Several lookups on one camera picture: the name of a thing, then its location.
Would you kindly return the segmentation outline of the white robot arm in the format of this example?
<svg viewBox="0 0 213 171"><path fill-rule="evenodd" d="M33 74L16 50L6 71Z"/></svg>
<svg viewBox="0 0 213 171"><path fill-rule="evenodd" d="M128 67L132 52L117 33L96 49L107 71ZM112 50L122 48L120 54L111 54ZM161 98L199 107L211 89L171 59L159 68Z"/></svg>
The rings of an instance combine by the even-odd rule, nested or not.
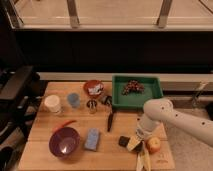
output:
<svg viewBox="0 0 213 171"><path fill-rule="evenodd" d="M143 114L137 122L135 134L130 137L127 149L132 151L142 141L148 140L161 122L173 124L213 147L213 121L179 112L169 99L160 98L144 103Z"/></svg>

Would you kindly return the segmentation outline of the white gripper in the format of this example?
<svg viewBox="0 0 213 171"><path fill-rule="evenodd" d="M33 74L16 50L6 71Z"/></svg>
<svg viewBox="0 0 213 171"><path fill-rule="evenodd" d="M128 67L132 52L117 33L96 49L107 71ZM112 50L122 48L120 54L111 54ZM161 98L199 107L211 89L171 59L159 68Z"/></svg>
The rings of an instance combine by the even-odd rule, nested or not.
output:
<svg viewBox="0 0 213 171"><path fill-rule="evenodd" d="M148 138L151 136L152 132L160 125L159 121L154 121L150 119L147 115L142 115L137 122L136 135L131 136L127 144L127 149L132 151L141 141L141 138ZM144 155L149 156L149 151L146 146L146 142L143 142Z"/></svg>

